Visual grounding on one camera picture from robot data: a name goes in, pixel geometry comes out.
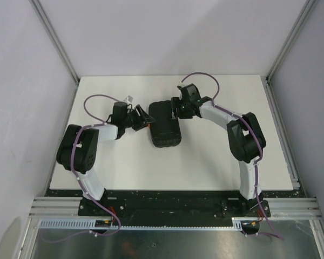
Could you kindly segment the black plastic tool case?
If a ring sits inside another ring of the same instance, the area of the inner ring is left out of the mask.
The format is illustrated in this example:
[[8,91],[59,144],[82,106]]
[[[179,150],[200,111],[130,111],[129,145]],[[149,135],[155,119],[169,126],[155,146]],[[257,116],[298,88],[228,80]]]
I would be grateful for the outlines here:
[[154,119],[150,124],[155,147],[174,147],[181,143],[181,130],[177,118],[172,118],[171,101],[158,101],[149,105],[148,114]]

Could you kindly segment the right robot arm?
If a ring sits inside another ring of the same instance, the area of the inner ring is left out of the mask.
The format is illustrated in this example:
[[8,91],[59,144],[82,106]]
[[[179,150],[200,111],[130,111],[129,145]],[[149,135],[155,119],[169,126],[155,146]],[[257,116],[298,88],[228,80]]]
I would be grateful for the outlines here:
[[262,160],[266,140],[255,114],[238,114],[216,105],[210,97],[201,97],[194,84],[177,86],[179,97],[171,99],[172,118],[197,116],[226,130],[229,148],[239,163],[240,187],[238,210],[252,216],[261,204],[258,163]]

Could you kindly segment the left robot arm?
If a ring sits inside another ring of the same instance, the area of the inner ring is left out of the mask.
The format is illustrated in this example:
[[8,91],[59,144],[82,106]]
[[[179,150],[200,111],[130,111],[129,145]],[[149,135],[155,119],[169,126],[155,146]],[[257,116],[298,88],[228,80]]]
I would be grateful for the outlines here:
[[109,203],[102,199],[105,187],[95,170],[98,145],[120,139],[128,128],[139,131],[153,122],[155,119],[140,105],[131,108],[128,103],[119,101],[107,120],[100,124],[69,124],[66,128],[57,151],[57,163],[75,175],[83,197],[91,200],[89,208],[96,215],[104,215],[109,208]]

